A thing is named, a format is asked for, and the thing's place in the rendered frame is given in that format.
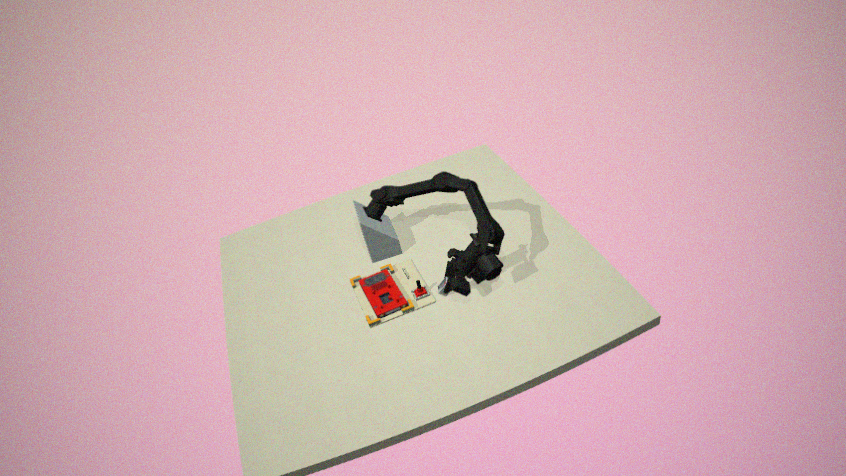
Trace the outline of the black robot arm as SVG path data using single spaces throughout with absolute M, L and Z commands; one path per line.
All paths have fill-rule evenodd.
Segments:
M 383 185 L 373 189 L 370 192 L 372 200 L 367 207 L 362 208 L 368 217 L 381 222 L 380 217 L 387 206 L 403 205 L 406 198 L 437 191 L 464 191 L 477 219 L 478 233 L 470 233 L 473 241 L 465 249 L 465 255 L 477 263 L 478 268 L 474 268 L 467 278 L 473 278 L 478 285 L 484 280 L 497 278 L 504 266 L 496 257 L 500 252 L 504 231 L 490 215 L 476 182 L 447 172 L 439 172 L 428 180 L 403 186 Z M 493 247 L 488 246 L 489 243 L 493 244 Z

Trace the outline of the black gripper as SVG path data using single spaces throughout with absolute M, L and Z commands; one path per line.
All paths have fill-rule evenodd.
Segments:
M 467 297 L 471 293 L 471 287 L 470 282 L 465 279 L 465 276 L 468 276 L 474 268 L 478 268 L 477 263 L 471 261 L 463 250 L 459 251 L 452 248 L 447 254 L 448 258 L 452 256 L 455 258 L 452 257 L 451 261 L 447 261 L 445 277 L 448 277 L 448 280 L 444 293 L 447 294 L 454 291 Z

